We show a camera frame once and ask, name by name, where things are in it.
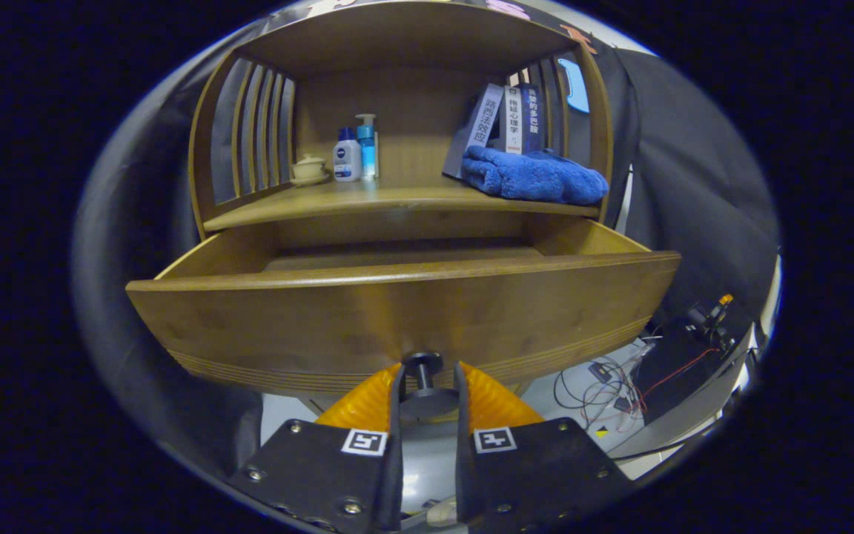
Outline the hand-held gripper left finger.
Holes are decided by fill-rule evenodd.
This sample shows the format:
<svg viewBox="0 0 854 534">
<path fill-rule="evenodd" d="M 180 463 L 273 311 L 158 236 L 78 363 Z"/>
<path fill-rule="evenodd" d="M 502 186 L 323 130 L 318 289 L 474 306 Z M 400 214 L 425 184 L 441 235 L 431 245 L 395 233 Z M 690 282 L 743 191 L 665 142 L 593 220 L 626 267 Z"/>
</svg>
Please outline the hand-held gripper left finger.
<svg viewBox="0 0 854 534">
<path fill-rule="evenodd" d="M 400 398 L 406 368 L 371 375 L 315 421 L 278 426 L 228 483 L 259 510 L 311 533 L 400 529 Z"/>
</svg>

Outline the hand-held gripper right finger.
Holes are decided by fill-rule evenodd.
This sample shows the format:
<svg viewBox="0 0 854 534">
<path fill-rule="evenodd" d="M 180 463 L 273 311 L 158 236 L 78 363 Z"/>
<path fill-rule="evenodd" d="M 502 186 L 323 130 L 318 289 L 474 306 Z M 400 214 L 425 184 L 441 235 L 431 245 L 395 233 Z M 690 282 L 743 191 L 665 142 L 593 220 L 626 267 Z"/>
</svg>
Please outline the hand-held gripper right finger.
<svg viewBox="0 0 854 534">
<path fill-rule="evenodd" d="M 636 487 L 574 419 L 545 419 L 481 369 L 459 362 L 457 519 L 471 533 L 557 533 Z"/>
</svg>

